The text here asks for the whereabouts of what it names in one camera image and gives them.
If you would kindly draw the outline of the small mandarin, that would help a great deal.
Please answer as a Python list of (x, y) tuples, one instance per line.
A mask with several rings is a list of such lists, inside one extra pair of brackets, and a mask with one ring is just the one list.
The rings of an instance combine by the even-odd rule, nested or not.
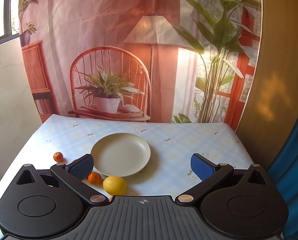
[(89, 175), (87, 176), (87, 180), (89, 183), (93, 185), (99, 185), (102, 183), (102, 177), (97, 172), (90, 172)]
[(56, 152), (53, 155), (53, 159), (56, 163), (62, 163), (64, 161), (63, 154), (61, 152)]

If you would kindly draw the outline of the yellow lemon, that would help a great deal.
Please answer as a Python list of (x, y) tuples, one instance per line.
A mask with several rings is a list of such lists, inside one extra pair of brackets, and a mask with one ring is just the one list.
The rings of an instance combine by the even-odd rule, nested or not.
[(111, 196), (121, 196), (125, 194), (127, 184), (121, 177), (108, 176), (103, 181), (103, 189)]

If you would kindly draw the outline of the cream round plate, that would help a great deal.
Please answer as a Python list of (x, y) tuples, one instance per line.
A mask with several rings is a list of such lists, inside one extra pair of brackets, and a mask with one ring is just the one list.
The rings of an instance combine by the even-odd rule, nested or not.
[(142, 170), (151, 157), (149, 144), (130, 133), (110, 134), (100, 139), (90, 154), (94, 168), (105, 176), (127, 177)]

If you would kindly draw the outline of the blue curtain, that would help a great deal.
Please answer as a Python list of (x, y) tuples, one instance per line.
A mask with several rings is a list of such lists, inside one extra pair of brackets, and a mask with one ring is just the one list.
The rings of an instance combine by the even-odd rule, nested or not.
[(289, 217), (283, 230), (284, 238), (298, 239), (298, 119), (267, 173), (288, 206)]

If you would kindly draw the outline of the wooden headboard panel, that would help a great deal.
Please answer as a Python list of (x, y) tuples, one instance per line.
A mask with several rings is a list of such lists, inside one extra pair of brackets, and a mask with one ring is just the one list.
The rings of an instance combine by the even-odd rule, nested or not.
[(298, 118), (298, 0), (263, 0), (256, 73), (237, 135), (269, 168)]

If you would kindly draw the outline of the printed room backdrop cloth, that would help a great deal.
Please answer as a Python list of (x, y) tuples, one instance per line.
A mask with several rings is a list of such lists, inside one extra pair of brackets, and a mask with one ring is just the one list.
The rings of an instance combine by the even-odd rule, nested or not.
[(42, 121), (237, 129), (258, 59), (261, 0), (19, 0), (18, 15)]

